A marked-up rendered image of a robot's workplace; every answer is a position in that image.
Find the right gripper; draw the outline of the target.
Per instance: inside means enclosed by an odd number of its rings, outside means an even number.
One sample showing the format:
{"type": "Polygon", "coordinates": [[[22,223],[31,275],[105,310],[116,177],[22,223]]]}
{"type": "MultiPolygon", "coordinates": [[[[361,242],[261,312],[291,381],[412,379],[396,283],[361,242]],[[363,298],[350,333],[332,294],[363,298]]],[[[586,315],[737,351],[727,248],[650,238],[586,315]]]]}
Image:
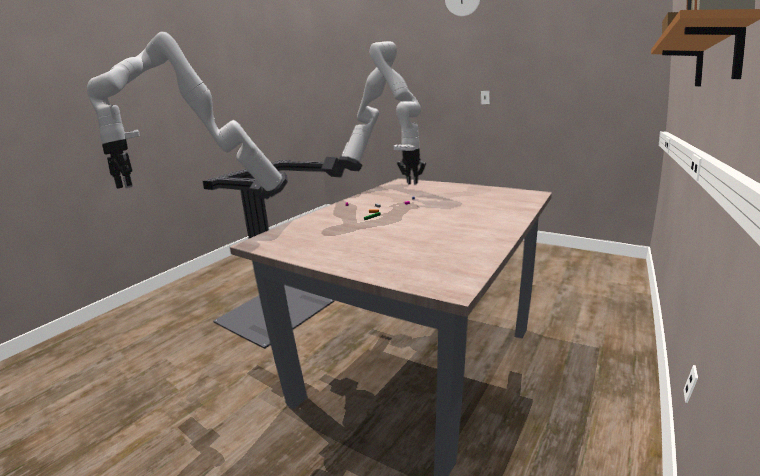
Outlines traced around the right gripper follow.
{"type": "Polygon", "coordinates": [[[131,188],[133,186],[130,176],[132,167],[128,153],[123,153],[123,151],[128,149],[126,139],[104,143],[102,146],[104,154],[110,154],[111,158],[107,157],[107,160],[110,175],[114,177],[116,188],[123,187],[120,173],[123,175],[125,188],[131,188]]]}

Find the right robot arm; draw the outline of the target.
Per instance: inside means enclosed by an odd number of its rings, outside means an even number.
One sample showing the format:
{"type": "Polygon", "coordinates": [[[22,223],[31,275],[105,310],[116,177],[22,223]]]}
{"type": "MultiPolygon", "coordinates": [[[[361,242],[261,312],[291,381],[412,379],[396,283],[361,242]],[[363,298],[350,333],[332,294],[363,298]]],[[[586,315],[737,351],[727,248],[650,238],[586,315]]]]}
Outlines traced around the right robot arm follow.
{"type": "Polygon", "coordinates": [[[111,105],[108,97],[120,92],[126,84],[143,72],[164,64],[167,60],[175,69],[182,97],[201,119],[219,147],[228,153],[242,143],[236,156],[237,160],[266,191],[276,188],[282,180],[282,175],[251,141],[243,128],[232,120],[218,130],[214,121],[210,91],[195,73],[176,41],[166,32],[159,32],[138,56],[121,61],[110,71],[88,82],[87,93],[97,114],[102,144],[140,136],[138,130],[124,132],[119,107],[111,105]]]}

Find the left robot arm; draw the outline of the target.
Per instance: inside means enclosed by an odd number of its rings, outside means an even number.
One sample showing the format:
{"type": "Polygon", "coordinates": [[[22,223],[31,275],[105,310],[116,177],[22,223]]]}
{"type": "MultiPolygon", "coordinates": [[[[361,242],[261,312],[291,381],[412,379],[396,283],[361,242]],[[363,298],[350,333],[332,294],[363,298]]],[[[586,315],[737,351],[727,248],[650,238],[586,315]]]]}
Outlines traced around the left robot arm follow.
{"type": "Polygon", "coordinates": [[[397,105],[397,116],[402,128],[402,145],[394,145],[394,150],[419,149],[418,126],[412,123],[409,117],[417,117],[421,112],[421,107],[409,91],[404,79],[391,68],[396,57],[396,45],[393,42],[373,43],[370,47],[370,56],[377,68],[367,78],[357,113],[357,120],[365,124],[355,126],[349,143],[346,144],[342,153],[342,156],[352,157],[359,162],[379,116],[377,109],[367,105],[383,93],[386,81],[395,99],[402,101],[397,105]]]}

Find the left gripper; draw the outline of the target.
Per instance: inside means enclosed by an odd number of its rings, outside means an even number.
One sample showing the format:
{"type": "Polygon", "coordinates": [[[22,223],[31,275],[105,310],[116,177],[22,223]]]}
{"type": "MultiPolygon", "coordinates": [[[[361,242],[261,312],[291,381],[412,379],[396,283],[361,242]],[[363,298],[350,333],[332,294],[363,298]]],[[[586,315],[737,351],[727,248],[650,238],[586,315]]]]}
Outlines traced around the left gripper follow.
{"type": "Polygon", "coordinates": [[[411,169],[413,171],[413,182],[414,185],[417,185],[418,183],[418,176],[423,173],[423,170],[426,166],[426,163],[422,162],[420,159],[420,148],[415,149],[413,151],[402,151],[403,159],[402,161],[398,162],[397,165],[403,175],[406,175],[406,180],[408,185],[411,184],[411,169]],[[413,157],[413,158],[409,158],[413,157]],[[404,163],[404,164],[403,164],[404,163]],[[418,165],[420,164],[420,169],[418,171],[418,165]],[[404,168],[405,165],[406,167],[404,168]],[[418,173],[417,173],[418,172],[418,173]]]}

